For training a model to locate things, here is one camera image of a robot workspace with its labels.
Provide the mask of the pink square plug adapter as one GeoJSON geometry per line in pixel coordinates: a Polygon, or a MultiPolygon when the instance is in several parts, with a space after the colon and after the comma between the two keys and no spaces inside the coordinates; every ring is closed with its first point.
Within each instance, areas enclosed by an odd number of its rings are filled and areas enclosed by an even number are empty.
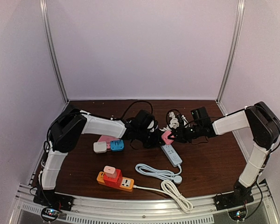
{"type": "Polygon", "coordinates": [[[169,130],[165,131],[161,138],[166,145],[171,145],[175,141],[175,136],[169,130]]]}

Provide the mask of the light blue power strip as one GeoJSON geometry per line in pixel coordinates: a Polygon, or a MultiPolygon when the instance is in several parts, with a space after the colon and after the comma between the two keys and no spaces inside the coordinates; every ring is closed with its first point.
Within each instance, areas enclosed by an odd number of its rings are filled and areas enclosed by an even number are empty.
{"type": "Polygon", "coordinates": [[[166,155],[166,157],[169,159],[173,167],[178,167],[179,165],[182,164],[181,157],[176,152],[176,150],[172,147],[172,145],[163,145],[161,146],[161,149],[166,155]]]}

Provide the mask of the orange power strip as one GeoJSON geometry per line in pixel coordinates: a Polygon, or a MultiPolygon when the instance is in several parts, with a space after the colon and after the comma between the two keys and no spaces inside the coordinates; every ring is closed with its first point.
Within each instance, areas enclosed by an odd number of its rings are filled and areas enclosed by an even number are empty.
{"type": "Polygon", "coordinates": [[[105,172],[99,172],[97,176],[97,182],[101,185],[119,189],[127,192],[133,191],[134,179],[123,177],[121,170],[117,169],[117,176],[115,178],[110,178],[105,175],[105,172]]]}

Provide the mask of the light pink charger plug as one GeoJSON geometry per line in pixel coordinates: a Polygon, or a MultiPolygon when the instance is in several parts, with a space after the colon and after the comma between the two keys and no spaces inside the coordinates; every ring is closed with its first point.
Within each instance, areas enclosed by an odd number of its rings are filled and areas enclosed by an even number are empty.
{"type": "Polygon", "coordinates": [[[117,171],[115,167],[105,166],[103,171],[108,178],[115,179],[117,177],[117,171]]]}

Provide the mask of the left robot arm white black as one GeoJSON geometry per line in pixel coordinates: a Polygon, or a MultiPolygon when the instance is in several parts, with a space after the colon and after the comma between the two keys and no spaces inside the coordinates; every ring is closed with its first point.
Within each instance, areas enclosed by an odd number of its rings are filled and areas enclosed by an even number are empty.
{"type": "Polygon", "coordinates": [[[44,142],[45,154],[37,181],[37,197],[54,207],[56,180],[65,157],[75,149],[82,134],[96,134],[121,140],[138,140],[144,148],[164,145],[162,131],[152,112],[140,110],[135,117],[108,118],[78,109],[68,104],[51,123],[44,142]]]}

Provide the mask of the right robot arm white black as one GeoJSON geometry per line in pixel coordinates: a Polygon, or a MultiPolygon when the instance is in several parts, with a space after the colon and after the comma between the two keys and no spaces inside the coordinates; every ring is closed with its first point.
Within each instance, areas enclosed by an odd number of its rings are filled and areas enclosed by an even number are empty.
{"type": "Polygon", "coordinates": [[[205,107],[192,110],[191,115],[191,121],[181,114],[175,117],[178,124],[162,135],[165,143],[191,143],[200,137],[214,138],[240,131],[250,133],[252,148],[230,195],[230,202],[240,206],[266,168],[270,155],[280,146],[280,120],[263,101],[216,119],[208,114],[205,107]]]}

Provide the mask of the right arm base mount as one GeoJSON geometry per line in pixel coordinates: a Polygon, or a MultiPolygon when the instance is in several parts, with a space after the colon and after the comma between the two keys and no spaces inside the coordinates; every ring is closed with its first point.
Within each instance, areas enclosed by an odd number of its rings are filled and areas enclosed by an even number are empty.
{"type": "Polygon", "coordinates": [[[231,193],[217,193],[214,196],[214,203],[217,210],[231,209],[238,206],[244,206],[245,203],[254,201],[252,196],[252,187],[235,185],[231,193]]]}

